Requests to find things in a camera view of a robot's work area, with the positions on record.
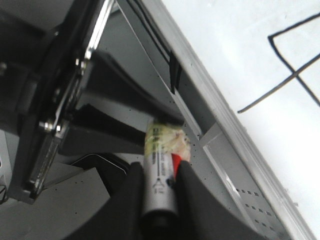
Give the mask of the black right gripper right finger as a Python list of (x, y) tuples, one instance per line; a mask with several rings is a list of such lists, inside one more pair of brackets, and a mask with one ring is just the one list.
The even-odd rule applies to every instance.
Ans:
[(189, 162), (182, 160), (175, 191), (179, 240), (263, 240), (264, 237), (231, 214), (205, 187)]

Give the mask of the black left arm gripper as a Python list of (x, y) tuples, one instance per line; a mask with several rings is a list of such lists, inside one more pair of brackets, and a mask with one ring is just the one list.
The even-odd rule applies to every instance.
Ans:
[(87, 91), (163, 123), (184, 123), (179, 112), (138, 85), (110, 54), (93, 53), (112, 6), (111, 0), (75, 0), (64, 21), (27, 55), (27, 66), (7, 64), (0, 79), (0, 127), (19, 137), (7, 192), (10, 198), (34, 203), (58, 146), (64, 156), (144, 153), (144, 132), (90, 104), (73, 113), (61, 141), (58, 127), (76, 101), (90, 57)]

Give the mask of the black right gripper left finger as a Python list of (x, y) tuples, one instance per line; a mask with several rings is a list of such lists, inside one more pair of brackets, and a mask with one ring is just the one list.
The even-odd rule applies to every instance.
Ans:
[(120, 189), (89, 221), (66, 239), (139, 240), (143, 190), (143, 167), (139, 162), (134, 162)]

